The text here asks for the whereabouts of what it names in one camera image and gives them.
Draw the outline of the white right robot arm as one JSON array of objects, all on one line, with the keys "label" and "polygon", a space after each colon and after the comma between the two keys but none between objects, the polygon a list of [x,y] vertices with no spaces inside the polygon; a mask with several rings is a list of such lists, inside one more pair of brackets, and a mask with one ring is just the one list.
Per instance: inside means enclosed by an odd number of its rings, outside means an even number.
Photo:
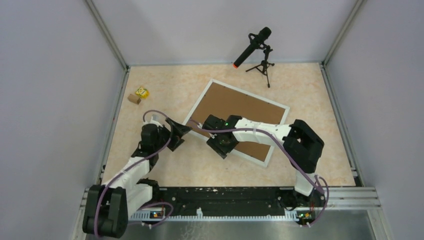
[{"label": "white right robot arm", "polygon": [[296,170],[293,200],[297,205],[307,206],[314,198],[313,190],[325,192],[316,175],[325,143],[305,121],[273,124],[239,115],[230,115],[226,120],[209,115],[197,126],[210,134],[207,144],[222,158],[242,142],[279,148]]}]

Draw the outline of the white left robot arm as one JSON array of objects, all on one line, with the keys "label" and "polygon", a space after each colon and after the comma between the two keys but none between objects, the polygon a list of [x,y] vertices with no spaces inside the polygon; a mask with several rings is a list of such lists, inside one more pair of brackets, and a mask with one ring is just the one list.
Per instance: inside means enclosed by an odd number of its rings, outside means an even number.
[{"label": "white left robot arm", "polygon": [[176,150],[192,127],[167,117],[164,126],[154,117],[141,127],[140,141],[127,164],[102,184],[92,185],[87,194],[82,231],[96,237],[120,238],[130,216],[142,205],[154,207],[160,202],[158,183],[145,176],[159,160],[159,153]]}]

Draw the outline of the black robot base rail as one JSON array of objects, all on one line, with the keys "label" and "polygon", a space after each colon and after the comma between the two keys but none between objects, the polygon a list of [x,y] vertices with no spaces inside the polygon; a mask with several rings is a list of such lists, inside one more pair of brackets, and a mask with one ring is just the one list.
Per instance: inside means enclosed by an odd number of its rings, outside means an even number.
[{"label": "black robot base rail", "polygon": [[293,187],[160,187],[150,204],[130,221],[298,221],[312,220],[326,203],[323,193],[304,196]]}]

